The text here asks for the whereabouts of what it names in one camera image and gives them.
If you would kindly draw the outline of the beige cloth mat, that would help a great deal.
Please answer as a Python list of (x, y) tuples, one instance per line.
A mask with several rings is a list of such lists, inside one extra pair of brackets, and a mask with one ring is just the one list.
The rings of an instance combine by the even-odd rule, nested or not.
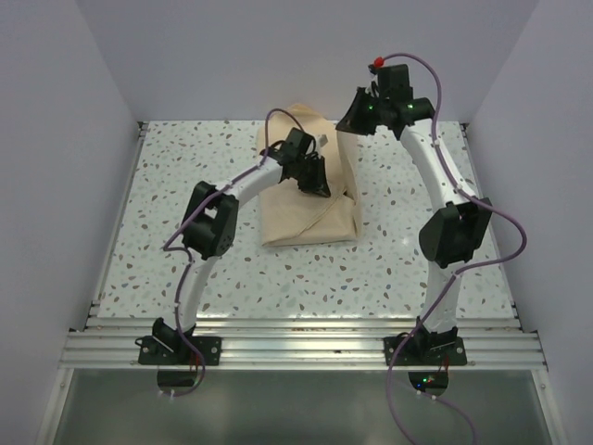
[(321, 148), (331, 195), (305, 194), (297, 181), (287, 179), (259, 194), (261, 244), (265, 247), (301, 246), (359, 238), (362, 204), (357, 181), (360, 148), (352, 133), (341, 133), (322, 114), (302, 104), (275, 113), (269, 120), (270, 141), (284, 139), (299, 122), (314, 136), (326, 135)]

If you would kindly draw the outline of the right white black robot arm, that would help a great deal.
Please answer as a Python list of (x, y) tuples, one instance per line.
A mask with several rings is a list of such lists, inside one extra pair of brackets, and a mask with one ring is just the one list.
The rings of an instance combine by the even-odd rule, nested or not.
[(461, 192), (461, 174), (437, 133), (435, 109), (429, 99), (414, 96), (408, 66), (387, 66), (377, 59), (369, 70), (371, 84), (358, 88), (336, 130), (360, 136), (373, 135), (380, 126), (390, 130), (416, 165), (433, 209), (419, 232), (428, 262), (423, 310), (410, 333), (385, 338), (385, 359), (399, 366), (443, 359), (464, 365), (467, 359), (457, 327), (461, 278), (454, 272), (481, 247), (491, 217), (490, 202), (472, 190)]

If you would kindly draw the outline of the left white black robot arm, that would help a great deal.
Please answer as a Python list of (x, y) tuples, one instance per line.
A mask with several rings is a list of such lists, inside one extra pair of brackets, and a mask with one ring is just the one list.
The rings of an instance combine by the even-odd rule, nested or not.
[(261, 192), (293, 179), (308, 195), (331, 196), (320, 149), (326, 135), (311, 135), (294, 127), (285, 139), (260, 153), (260, 161), (221, 184), (198, 183), (177, 231), (165, 243), (167, 252), (183, 252), (188, 263), (175, 290), (171, 313), (157, 319), (152, 328), (154, 347), (142, 351), (179, 364), (201, 351), (190, 338), (202, 293), (216, 262), (232, 246), (239, 210)]

